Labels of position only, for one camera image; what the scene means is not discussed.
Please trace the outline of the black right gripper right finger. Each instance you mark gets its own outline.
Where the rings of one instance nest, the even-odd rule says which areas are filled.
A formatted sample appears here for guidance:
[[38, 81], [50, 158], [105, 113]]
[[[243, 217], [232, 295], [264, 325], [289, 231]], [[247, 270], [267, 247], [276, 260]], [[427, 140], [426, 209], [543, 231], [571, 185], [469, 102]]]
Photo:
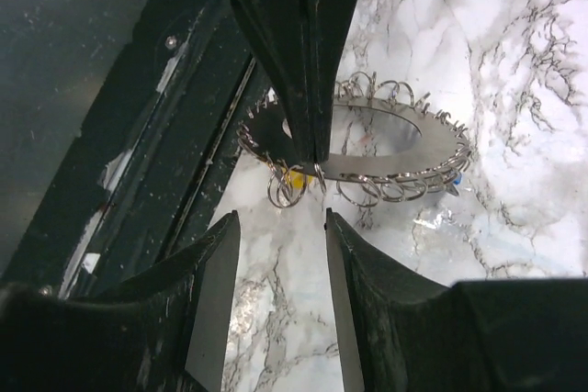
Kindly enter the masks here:
[[347, 391], [584, 391], [583, 278], [442, 286], [365, 241], [338, 213], [324, 224]]

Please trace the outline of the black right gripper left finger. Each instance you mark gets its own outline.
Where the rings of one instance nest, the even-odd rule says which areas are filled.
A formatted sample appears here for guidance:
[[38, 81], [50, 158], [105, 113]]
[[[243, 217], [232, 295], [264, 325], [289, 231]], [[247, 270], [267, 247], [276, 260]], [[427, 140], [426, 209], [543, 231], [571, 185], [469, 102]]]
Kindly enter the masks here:
[[96, 297], [1, 286], [4, 391], [218, 391], [240, 252], [236, 212]]

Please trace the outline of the round metal keyring disc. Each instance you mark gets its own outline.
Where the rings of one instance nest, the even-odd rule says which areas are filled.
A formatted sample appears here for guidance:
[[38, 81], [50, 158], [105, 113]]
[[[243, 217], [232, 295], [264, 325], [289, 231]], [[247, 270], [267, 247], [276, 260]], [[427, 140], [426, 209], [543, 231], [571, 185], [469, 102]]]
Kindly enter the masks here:
[[294, 207], [307, 192], [310, 185], [302, 192], [286, 186], [285, 171], [296, 170], [313, 176], [322, 191], [334, 183], [344, 200], [371, 208], [446, 193], [446, 184], [470, 165], [466, 131], [449, 112], [432, 111], [428, 97], [416, 97], [407, 83], [356, 72], [335, 85], [333, 150], [326, 162], [302, 162], [274, 92], [248, 109], [237, 135], [240, 146], [269, 168], [266, 193], [275, 207]]

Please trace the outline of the blue key tag on disc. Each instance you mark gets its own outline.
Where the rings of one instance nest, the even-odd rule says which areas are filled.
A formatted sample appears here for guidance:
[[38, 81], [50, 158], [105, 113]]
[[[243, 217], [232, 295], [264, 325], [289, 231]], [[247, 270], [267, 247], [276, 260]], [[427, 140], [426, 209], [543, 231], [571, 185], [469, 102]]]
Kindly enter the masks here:
[[457, 175], [448, 183], [446, 184], [446, 192], [452, 196], [459, 196], [458, 185], [461, 183], [462, 174], [457, 173]]

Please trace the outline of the yellow key tag on disc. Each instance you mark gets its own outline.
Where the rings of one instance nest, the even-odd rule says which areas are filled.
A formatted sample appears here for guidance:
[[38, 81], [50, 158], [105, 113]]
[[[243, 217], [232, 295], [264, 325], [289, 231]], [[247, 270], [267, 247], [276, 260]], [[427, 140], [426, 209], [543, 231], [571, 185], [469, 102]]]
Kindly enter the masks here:
[[311, 184], [313, 179], [313, 176], [297, 172], [296, 170], [287, 170], [284, 176], [285, 184], [288, 188], [301, 192]]

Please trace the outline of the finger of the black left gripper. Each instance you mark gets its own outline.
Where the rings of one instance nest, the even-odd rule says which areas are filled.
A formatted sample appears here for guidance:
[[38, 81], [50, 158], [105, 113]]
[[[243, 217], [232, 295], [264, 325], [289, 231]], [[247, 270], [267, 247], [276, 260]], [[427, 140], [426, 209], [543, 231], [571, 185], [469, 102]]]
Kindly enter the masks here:
[[330, 151], [334, 82], [357, 0], [300, 0], [305, 110], [300, 124], [304, 162]]
[[300, 159], [315, 162], [308, 0], [231, 0], [231, 4], [281, 99]]

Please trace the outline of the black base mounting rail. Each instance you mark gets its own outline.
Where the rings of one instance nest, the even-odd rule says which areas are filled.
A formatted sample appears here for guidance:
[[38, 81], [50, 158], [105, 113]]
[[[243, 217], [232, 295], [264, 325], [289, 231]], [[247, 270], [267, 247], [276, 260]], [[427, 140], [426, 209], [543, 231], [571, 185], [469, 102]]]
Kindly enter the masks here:
[[229, 0], [1, 0], [1, 279], [99, 293], [200, 236], [267, 89]]

